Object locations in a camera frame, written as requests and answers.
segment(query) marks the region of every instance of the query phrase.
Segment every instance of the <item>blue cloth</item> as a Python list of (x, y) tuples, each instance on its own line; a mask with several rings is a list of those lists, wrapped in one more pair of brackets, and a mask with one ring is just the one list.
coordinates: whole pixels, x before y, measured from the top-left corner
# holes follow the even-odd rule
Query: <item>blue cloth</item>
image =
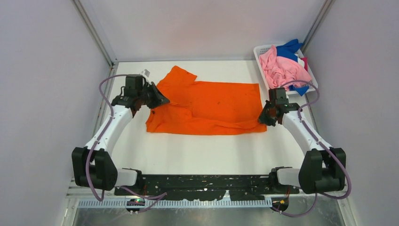
[(291, 59), (295, 62), (298, 62), (298, 57), (295, 53), (298, 49), (302, 46), (302, 43), (299, 43), (298, 39), (291, 40), (282, 46), (277, 46), (277, 56), (278, 57), (285, 57)]
[(299, 93), (299, 95), (303, 96), (306, 93), (306, 91), (308, 91), (309, 86), (295, 87), (294, 85), (290, 85), (288, 86), (288, 89), (290, 91), (295, 90), (296, 92)]

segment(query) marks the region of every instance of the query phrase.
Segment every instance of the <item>black mounting bracket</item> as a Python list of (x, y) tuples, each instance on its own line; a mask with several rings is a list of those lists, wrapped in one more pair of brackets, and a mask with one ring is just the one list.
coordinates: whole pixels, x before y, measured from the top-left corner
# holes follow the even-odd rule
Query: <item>black mounting bracket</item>
[[(78, 186), (89, 187), (85, 172), (88, 148), (76, 147), (72, 152), (73, 174)], [(90, 161), (96, 161), (96, 165), (89, 165), (90, 178), (94, 188), (110, 191), (115, 187), (118, 171), (112, 162), (108, 152), (104, 149), (93, 151)]]
[[(341, 148), (331, 148), (330, 151), (345, 167), (345, 152)], [(299, 170), (299, 184), (306, 194), (341, 191), (345, 186), (345, 175), (327, 151), (313, 149), (305, 155)]]
[[(220, 200), (226, 191), (232, 201), (264, 200), (267, 194), (285, 194), (290, 188), (292, 194), (299, 193), (298, 188), (280, 185), (274, 189), (270, 175), (156, 175), (137, 174), (134, 186), (126, 186), (142, 195), (160, 195), (167, 193), (164, 200), (201, 201)], [(129, 195), (124, 189), (115, 189), (115, 195)]]

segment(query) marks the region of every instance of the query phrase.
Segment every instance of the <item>white wall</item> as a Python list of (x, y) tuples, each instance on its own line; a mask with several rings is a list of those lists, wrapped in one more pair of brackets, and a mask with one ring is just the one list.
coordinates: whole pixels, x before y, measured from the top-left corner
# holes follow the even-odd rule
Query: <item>white wall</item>
[(69, 0), (0, 7), (0, 225), (54, 226), (108, 65)]
[(119, 61), (149, 61), (252, 59), (255, 46), (304, 40), (324, 0), (82, 2)]
[(306, 53), (320, 133), (347, 153), (362, 225), (399, 221), (399, 1), (336, 1)]

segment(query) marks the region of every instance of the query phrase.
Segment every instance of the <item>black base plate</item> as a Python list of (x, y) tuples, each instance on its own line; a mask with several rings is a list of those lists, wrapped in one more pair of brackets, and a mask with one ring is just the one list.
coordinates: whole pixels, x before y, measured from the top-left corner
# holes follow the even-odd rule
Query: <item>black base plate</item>
[[(159, 195), (167, 192), (164, 200), (201, 201), (220, 200), (226, 190), (232, 201), (262, 200), (265, 194), (284, 195), (290, 187), (291, 194), (299, 193), (292, 186), (275, 189), (268, 175), (142, 175), (140, 186), (126, 186), (141, 195)], [(131, 195), (115, 189), (115, 195)]]

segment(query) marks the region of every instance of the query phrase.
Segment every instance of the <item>black joint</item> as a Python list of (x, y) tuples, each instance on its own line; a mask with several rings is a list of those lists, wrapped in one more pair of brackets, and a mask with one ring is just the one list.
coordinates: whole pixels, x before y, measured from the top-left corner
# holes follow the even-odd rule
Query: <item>black joint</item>
[(125, 78), (124, 96), (139, 97), (143, 90), (144, 77), (139, 74), (130, 74)]
[[(341, 148), (331, 148), (331, 151), (345, 167), (345, 152)], [(306, 194), (341, 191), (345, 185), (345, 175), (327, 151), (312, 149), (306, 153), (299, 170), (299, 184)]]
[(297, 103), (289, 103), (284, 88), (275, 88), (269, 90), (269, 99), (258, 118), (258, 122), (268, 126), (276, 126), (276, 122), (282, 124), (283, 115), (290, 111), (297, 111)]
[(154, 82), (151, 82), (149, 85), (147, 95), (148, 101), (145, 104), (150, 109), (170, 103), (170, 101), (158, 90)]
[[(76, 147), (72, 152), (73, 174), (75, 183), (78, 186), (89, 187), (86, 176), (86, 159), (88, 157), (88, 148)], [(108, 152), (104, 149), (93, 151), (91, 161), (96, 165), (89, 166), (90, 179), (94, 188), (110, 191), (115, 187), (118, 171), (112, 162)]]

